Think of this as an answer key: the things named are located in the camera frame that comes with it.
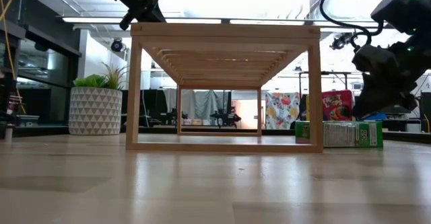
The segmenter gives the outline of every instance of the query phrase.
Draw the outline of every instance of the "window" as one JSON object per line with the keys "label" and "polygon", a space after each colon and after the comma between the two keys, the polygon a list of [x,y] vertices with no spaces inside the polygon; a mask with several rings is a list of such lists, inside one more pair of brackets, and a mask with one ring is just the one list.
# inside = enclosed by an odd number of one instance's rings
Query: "window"
{"label": "window", "polygon": [[69,58],[31,40],[23,40],[18,74],[54,84],[68,85]]}
{"label": "window", "polygon": [[69,90],[30,79],[18,77],[17,88],[27,116],[34,124],[65,124],[67,121]]}
{"label": "window", "polygon": [[354,83],[353,89],[362,89],[362,84],[361,83]]}
{"label": "window", "polygon": [[5,62],[8,62],[7,57],[6,45],[0,42],[0,67],[6,67]]}

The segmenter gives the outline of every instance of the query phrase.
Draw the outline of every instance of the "box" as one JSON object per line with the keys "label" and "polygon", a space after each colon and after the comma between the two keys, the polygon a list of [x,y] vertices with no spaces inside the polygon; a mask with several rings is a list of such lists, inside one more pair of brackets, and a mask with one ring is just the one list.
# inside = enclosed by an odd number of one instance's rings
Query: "box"
{"label": "box", "polygon": [[17,115],[17,126],[38,126],[39,116]]}
{"label": "box", "polygon": [[184,119],[183,124],[184,125],[191,125],[191,119]]}
{"label": "box", "polygon": [[[354,105],[354,95],[350,90],[322,92],[323,120],[353,121],[350,115]],[[306,97],[306,119],[310,120],[310,98]]]}
{"label": "box", "polygon": [[203,120],[204,126],[211,126],[211,120]]}
{"label": "box", "polygon": [[295,143],[310,143],[310,122],[296,121]]}
{"label": "box", "polygon": [[[310,122],[296,122],[295,142],[310,143]],[[323,147],[383,147],[382,122],[324,122]]]}
{"label": "box", "polygon": [[202,120],[201,120],[201,119],[193,119],[193,120],[191,121],[191,124],[192,124],[193,126],[202,126],[203,122],[202,122]]}

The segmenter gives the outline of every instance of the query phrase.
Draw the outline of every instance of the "green leaves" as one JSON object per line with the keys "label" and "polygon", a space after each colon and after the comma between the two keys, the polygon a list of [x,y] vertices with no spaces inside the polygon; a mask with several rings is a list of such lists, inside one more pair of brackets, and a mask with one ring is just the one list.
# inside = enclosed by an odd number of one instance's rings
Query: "green leaves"
{"label": "green leaves", "polygon": [[76,79],[73,84],[76,87],[105,87],[106,78],[102,75],[90,75],[83,79]]}
{"label": "green leaves", "polygon": [[101,88],[107,88],[107,89],[122,90],[123,87],[121,86],[121,83],[122,83],[121,79],[126,73],[125,69],[127,68],[127,66],[124,66],[122,68],[117,68],[117,67],[114,67],[113,65],[107,65],[106,63],[103,63],[103,65],[106,67],[106,70],[108,71],[107,74],[104,74],[104,75],[94,74],[83,79],[76,79],[73,82],[73,84],[76,87],[101,87]]}
{"label": "green leaves", "polygon": [[105,65],[106,70],[108,73],[105,75],[106,78],[106,88],[108,89],[116,89],[116,90],[122,90],[123,87],[121,86],[121,79],[123,78],[123,75],[126,73],[125,69],[127,66],[124,66],[122,68],[113,67],[112,65],[107,65],[106,63],[103,63]]}

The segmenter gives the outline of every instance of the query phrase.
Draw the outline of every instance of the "white geometric planter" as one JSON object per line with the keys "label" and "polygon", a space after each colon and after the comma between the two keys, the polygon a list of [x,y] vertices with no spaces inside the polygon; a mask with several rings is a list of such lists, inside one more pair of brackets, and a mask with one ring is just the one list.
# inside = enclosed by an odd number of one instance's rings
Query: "white geometric planter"
{"label": "white geometric planter", "polygon": [[114,89],[73,87],[69,110],[72,135],[117,135],[123,93]]}

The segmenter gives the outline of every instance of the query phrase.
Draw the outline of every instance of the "colorful fabric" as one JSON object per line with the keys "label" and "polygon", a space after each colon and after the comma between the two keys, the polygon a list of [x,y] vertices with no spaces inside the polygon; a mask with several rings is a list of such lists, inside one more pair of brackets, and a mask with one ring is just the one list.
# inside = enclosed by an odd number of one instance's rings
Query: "colorful fabric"
{"label": "colorful fabric", "polygon": [[299,93],[265,94],[266,129],[290,129],[299,115]]}

